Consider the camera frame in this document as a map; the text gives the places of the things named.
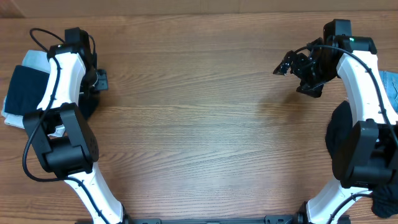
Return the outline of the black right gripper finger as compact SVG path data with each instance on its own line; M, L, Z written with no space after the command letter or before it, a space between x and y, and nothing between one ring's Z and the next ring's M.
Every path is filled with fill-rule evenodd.
M288 51L285 54L284 58L282 59L281 63L274 69L273 74L286 75L294 59L295 59L295 52L292 50Z
M319 98L322 95L323 87L324 84L310 86L308 83L301 81L299 87L296 89L296 92L311 96L312 98Z

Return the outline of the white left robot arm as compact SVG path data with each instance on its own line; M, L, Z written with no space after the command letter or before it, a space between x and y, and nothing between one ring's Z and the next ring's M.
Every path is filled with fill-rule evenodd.
M43 170L55 174L80 197L93 223L127 223L124 206L111 193L98 166L95 135L78 104L81 95L95 90L99 78L95 58L82 44L53 45L47 58L50 76L35 112L23 117Z

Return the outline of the black t-shirt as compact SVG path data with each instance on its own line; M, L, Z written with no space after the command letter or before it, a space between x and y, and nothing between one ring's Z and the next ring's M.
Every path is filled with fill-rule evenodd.
M23 116L36 111L41 102L49 79L49 74L39 70L17 65L12 74L11 82L7 92L4 110L6 113ZM88 118L95 112L99 105L97 95L87 99L84 95L79 96L78 107L83 117ZM49 112L47 118L60 120L60 115Z

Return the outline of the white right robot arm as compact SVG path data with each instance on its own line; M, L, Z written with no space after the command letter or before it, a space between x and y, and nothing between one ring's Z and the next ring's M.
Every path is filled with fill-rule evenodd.
M357 200L373 200L373 212L397 212L397 113L377 68L377 50L369 37L332 35L286 53L276 75L293 73L298 92L318 98L325 83L342 79L351 124L330 143L333 178L305 202L292 223L348 223L345 211Z

